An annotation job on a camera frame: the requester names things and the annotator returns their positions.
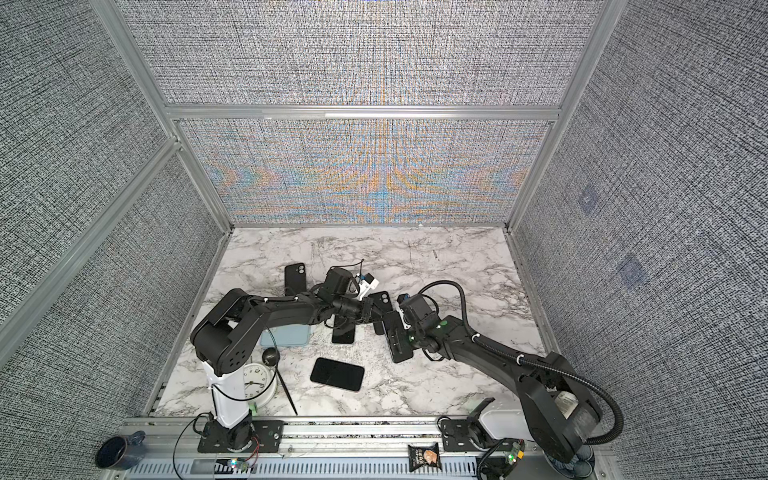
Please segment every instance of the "black smartphone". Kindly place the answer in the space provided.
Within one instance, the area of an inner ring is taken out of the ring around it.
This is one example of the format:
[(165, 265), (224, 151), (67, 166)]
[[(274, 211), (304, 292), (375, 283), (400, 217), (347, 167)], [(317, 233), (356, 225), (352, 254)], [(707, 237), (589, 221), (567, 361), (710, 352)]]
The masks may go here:
[(362, 375), (365, 372), (366, 369), (360, 365), (318, 358), (315, 360), (315, 367), (312, 369), (310, 380), (350, 392), (359, 392), (362, 385)]
[(331, 343), (354, 343), (355, 342), (355, 323), (347, 319), (339, 319), (339, 317), (333, 317), (333, 334), (331, 335)]

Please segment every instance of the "mug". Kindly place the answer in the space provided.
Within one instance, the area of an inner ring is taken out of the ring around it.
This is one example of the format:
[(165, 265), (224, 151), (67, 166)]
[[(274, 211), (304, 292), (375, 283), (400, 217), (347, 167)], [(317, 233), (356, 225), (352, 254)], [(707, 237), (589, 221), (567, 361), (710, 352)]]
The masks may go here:
[(133, 467), (147, 453), (147, 446), (142, 443), (145, 436), (144, 430), (139, 430), (131, 436), (118, 435), (102, 443), (96, 452), (96, 466), (115, 470)]

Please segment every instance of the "white marble surface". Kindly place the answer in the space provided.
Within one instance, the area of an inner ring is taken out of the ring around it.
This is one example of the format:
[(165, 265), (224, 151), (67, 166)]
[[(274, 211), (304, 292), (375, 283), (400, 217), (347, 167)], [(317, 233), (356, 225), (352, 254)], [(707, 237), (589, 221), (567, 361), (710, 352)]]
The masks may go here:
[[(365, 258), (363, 272), (381, 282), (376, 291), (416, 293), (433, 280), (455, 280), (466, 292), (469, 321), (479, 332), (517, 349), (544, 353), (520, 279), (502, 230), (455, 228), (248, 228), (235, 230), (198, 319), (232, 288), (281, 295), (283, 268), (304, 262), (307, 283), (325, 278), (332, 265)], [(430, 289), (440, 314), (460, 316), (458, 295), (450, 286)], [(429, 362), (420, 351), (392, 363), (386, 341), (373, 327), (358, 326), (355, 343), (330, 342), (331, 329), (313, 329), (310, 344), (283, 347), (280, 371), (300, 415), (462, 414), (487, 396), (510, 393), (470, 366)], [(259, 361), (261, 347), (252, 358)], [(323, 356), (366, 368), (359, 392), (310, 382), (315, 359)], [(210, 390), (192, 345), (184, 346), (155, 416), (192, 416), (212, 410)], [(282, 389), (260, 410), (262, 415), (292, 415)]]

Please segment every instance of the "clock face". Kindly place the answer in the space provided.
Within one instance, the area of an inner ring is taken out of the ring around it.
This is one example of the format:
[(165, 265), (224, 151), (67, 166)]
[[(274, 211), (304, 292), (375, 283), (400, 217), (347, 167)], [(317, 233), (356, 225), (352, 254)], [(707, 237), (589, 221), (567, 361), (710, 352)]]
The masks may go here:
[(264, 391), (272, 379), (272, 369), (261, 363), (251, 363), (243, 368), (245, 396), (251, 397)]

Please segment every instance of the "mug handle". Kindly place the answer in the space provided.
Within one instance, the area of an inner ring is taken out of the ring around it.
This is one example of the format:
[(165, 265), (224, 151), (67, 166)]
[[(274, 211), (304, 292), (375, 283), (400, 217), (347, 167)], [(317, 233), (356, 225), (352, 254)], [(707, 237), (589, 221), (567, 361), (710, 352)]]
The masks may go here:
[(139, 445), (144, 441), (144, 438), (147, 436), (147, 433), (144, 430), (139, 430), (138, 432), (134, 432), (133, 435), (127, 438), (129, 445)]

